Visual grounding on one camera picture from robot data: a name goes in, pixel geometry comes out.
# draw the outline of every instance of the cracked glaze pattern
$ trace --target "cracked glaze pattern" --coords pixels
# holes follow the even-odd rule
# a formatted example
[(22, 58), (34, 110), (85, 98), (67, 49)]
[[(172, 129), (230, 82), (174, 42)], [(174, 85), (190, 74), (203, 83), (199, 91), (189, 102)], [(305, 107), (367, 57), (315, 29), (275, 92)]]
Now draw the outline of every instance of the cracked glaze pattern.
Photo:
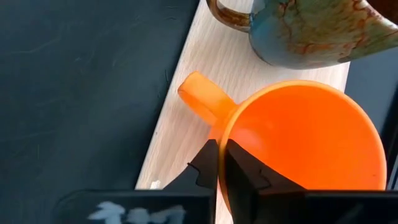
[(398, 46), (398, 26), (365, 0), (254, 0), (251, 19), (256, 53), (288, 68), (336, 65)]

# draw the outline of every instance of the handle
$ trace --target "handle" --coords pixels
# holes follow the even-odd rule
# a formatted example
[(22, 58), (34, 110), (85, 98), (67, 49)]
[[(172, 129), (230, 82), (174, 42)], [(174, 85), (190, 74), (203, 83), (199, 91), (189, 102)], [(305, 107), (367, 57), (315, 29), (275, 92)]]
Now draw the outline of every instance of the handle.
[(178, 94), (191, 110), (212, 126), (236, 107), (222, 89), (199, 72), (189, 74), (178, 88)]
[(249, 32), (250, 14), (228, 9), (219, 0), (206, 0), (206, 2), (212, 15), (217, 20), (231, 28)]

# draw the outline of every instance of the blue mug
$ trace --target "blue mug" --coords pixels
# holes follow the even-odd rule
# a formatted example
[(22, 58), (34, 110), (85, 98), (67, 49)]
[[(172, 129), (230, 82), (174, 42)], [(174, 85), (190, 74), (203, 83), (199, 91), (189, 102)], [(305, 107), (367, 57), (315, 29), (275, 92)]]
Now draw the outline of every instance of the blue mug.
[(397, 0), (254, 0), (251, 13), (206, 1), (275, 66), (327, 67), (398, 46)]

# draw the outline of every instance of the glazed ceramic mug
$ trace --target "glazed ceramic mug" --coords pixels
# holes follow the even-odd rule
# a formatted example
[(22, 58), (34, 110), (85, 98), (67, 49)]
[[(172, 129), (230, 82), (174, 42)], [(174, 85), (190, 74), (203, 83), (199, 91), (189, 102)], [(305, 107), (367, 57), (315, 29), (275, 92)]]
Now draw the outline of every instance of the glazed ceramic mug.
[(398, 46), (397, 0), (254, 0), (250, 14), (207, 4), (271, 65), (320, 68)]
[(224, 154), (229, 139), (309, 190), (384, 190), (386, 158), (376, 128), (351, 98), (328, 85), (293, 80), (265, 87), (240, 104), (198, 72), (178, 89), (212, 128), (228, 204)]

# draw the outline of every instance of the mug rim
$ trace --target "mug rim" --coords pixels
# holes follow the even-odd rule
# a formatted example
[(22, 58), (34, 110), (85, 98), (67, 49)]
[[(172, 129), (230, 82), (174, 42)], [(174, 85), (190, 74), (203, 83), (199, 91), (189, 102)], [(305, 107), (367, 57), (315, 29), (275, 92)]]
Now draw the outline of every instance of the mug rim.
[[(225, 150), (226, 150), (226, 144), (229, 139), (229, 135), (231, 134), (231, 131), (242, 114), (242, 112), (249, 106), (251, 103), (255, 102), (257, 99), (265, 95), (266, 93), (285, 88), (288, 86), (312, 86), (316, 88), (320, 88), (322, 90), (328, 91), (338, 98), (344, 100), (347, 102), (355, 111), (358, 112), (360, 117), (362, 117), (363, 121), (367, 124), (367, 127), (370, 129), (372, 132), (372, 135), (374, 139), (376, 140), (377, 148), (380, 154), (382, 156), (384, 155), (384, 147), (382, 145), (381, 139), (379, 137), (379, 133), (376, 129), (376, 127), (373, 125), (373, 122), (371, 121), (370, 117), (366, 114), (366, 112), (360, 107), (353, 99), (351, 99), (348, 95), (344, 94), (344, 92), (337, 90), (336, 88), (333, 88), (330, 85), (326, 85), (324, 83), (316, 82), (316, 81), (311, 81), (311, 80), (288, 80), (288, 81), (281, 81), (277, 82), (274, 84), (271, 84), (269, 86), (266, 86), (259, 91), (255, 92), (255, 94), (251, 95), (249, 98), (244, 100), (242, 103), (238, 105), (236, 110), (232, 113), (232, 115), (228, 118), (228, 122), (224, 128), (223, 134), (220, 137), (219, 144), (218, 144), (218, 150), (219, 150), (219, 168), (218, 168), (218, 176), (219, 176), (219, 183), (221, 187), (221, 194), (224, 198), (225, 204), (228, 208), (228, 210), (231, 212), (231, 207), (229, 206), (229, 200), (228, 200), (228, 191), (226, 188), (225, 184), (225, 161), (224, 161), (224, 155), (225, 155)], [(385, 159), (381, 159), (381, 170), (382, 172), (382, 177), (384, 177), (384, 180), (379, 183), (379, 188), (380, 189), (385, 189), (385, 182), (387, 181), (387, 164)]]

